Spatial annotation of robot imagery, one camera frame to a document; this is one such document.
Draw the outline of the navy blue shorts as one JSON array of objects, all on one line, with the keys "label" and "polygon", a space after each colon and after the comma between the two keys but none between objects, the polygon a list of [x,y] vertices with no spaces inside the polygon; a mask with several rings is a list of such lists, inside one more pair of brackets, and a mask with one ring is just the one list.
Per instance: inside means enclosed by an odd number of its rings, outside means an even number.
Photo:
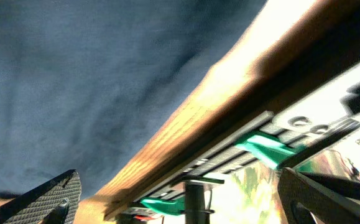
[{"label": "navy blue shorts", "polygon": [[75,169],[93,196],[264,2],[0,1],[0,197]]}]

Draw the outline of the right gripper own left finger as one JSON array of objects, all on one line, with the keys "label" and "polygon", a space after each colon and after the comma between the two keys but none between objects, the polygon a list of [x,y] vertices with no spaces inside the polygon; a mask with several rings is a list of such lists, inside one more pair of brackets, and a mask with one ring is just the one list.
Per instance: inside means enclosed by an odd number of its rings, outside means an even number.
[{"label": "right gripper own left finger", "polygon": [[80,176],[68,170],[0,206],[3,224],[72,224],[81,196]]}]

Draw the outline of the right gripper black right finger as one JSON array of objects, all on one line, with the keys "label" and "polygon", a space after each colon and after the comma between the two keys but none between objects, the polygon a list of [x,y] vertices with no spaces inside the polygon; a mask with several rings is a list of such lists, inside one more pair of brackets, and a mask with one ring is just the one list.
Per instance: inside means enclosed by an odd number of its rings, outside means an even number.
[{"label": "right gripper black right finger", "polygon": [[360,224],[360,182],[325,174],[282,169],[278,193],[287,221],[292,224]]}]

